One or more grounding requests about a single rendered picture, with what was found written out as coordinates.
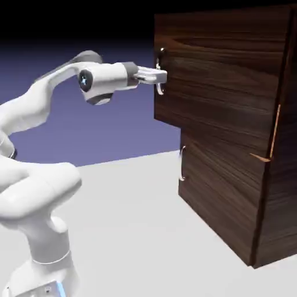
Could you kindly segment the dark wood cabinet door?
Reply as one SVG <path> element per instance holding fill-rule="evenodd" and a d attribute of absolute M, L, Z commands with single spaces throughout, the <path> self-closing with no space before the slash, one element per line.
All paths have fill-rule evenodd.
<path fill-rule="evenodd" d="M 266 133 L 268 157 L 291 17 L 289 5 L 156 15 L 155 58 L 164 48 L 168 73 L 164 94 L 155 91 L 156 119 Z"/>
<path fill-rule="evenodd" d="M 185 181 L 179 195 L 248 266 L 270 263 L 264 254 L 269 135 L 236 129 L 182 130 Z"/>

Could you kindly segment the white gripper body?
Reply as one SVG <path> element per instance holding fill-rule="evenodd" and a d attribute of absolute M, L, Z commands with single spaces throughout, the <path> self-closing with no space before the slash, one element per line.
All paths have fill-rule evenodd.
<path fill-rule="evenodd" d="M 149 85 L 164 84 L 167 82 L 167 72 L 156 68 L 138 67 L 136 78 Z"/>

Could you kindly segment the dark wood cabinet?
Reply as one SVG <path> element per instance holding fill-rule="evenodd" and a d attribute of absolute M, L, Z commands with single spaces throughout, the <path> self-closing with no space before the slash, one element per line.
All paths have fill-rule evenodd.
<path fill-rule="evenodd" d="M 276 98 L 270 154 L 265 158 L 269 169 L 262 242 L 264 254 L 270 258 L 268 264 L 297 254 L 297 3 L 263 6 L 247 3 L 243 7 L 281 5 L 292 8 L 292 17 Z"/>

